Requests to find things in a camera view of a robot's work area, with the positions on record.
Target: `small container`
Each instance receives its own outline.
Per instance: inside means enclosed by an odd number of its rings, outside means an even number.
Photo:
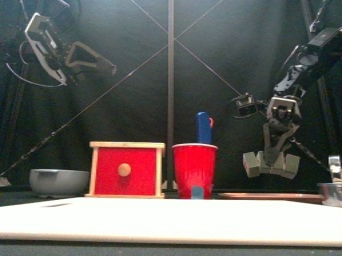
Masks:
[[[342,182],[320,183],[318,186],[324,197],[322,204],[342,207]]]
[[[173,148],[179,198],[210,199],[218,147],[186,143]]]
[[[39,197],[80,196],[90,182],[90,172],[62,169],[32,169],[30,185]]]

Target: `wire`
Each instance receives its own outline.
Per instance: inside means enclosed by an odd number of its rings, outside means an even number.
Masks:
[[[27,15],[27,10],[26,10],[26,5],[24,5],[23,0],[20,0],[20,5],[22,5],[22,10],[23,10],[23,13],[24,13],[26,20],[28,21],[28,15]]]
[[[19,56],[20,56],[22,62],[24,64],[28,64],[28,62],[24,60],[24,57],[23,57],[23,45],[24,45],[24,43],[27,43],[27,41],[23,41],[20,46],[19,46]]]
[[[27,80],[26,78],[23,78],[23,77],[15,72],[15,70],[11,68],[11,66],[10,66],[8,63],[6,63],[6,66],[7,66],[7,68],[10,69],[10,71],[12,72],[12,74],[14,74],[22,81],[24,81],[24,82],[28,83],[28,84],[38,85],[38,86],[40,86],[40,87],[48,87],[48,88],[63,86],[63,84],[58,84],[58,85],[46,85],[46,84],[35,83],[35,82]]]

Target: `metal pole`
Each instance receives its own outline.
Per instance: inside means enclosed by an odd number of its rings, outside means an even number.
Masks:
[[[169,0],[169,107],[167,107],[167,189],[174,184],[174,0]]]

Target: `black backdrop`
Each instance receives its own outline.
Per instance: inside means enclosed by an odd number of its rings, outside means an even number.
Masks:
[[[36,5],[27,5],[32,15]],[[76,18],[72,37],[91,46],[116,66],[110,77],[90,73],[78,87],[42,88],[23,85],[2,66],[3,125],[2,165],[6,169],[32,146],[66,123],[70,125],[30,159],[8,172],[15,185],[28,184],[32,168],[64,168],[90,171],[90,141],[169,141],[169,100],[174,98],[174,144],[195,142],[195,114],[206,111],[215,120],[213,144],[218,146],[215,188],[246,191],[313,191],[330,175],[298,149],[299,173],[294,180],[274,175],[249,179],[242,154],[263,149],[258,114],[238,120],[230,100],[250,92],[269,99],[277,72],[298,44],[309,41],[302,1],[175,0],[174,5],[174,95],[169,93],[169,1],[82,0],[68,1]],[[18,22],[20,6],[2,1],[4,22]],[[313,13],[320,1],[310,1]],[[338,27],[341,1],[333,1],[326,25]],[[8,28],[4,40],[12,34]],[[16,40],[8,42],[18,46]],[[341,65],[329,73],[329,97],[333,114],[340,106]],[[56,84],[39,63],[30,65],[27,78]],[[16,124],[10,126],[14,94],[23,90]],[[96,103],[72,119],[90,104]],[[301,105],[303,121],[297,139],[326,163],[332,149],[318,87],[313,86]],[[333,123],[340,134],[340,119]],[[11,145],[6,143],[14,132]],[[166,157],[163,176],[167,178]]]

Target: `wooden board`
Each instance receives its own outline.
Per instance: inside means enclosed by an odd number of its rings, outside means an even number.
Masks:
[[[74,198],[0,208],[0,239],[342,247],[342,208],[289,201]]]

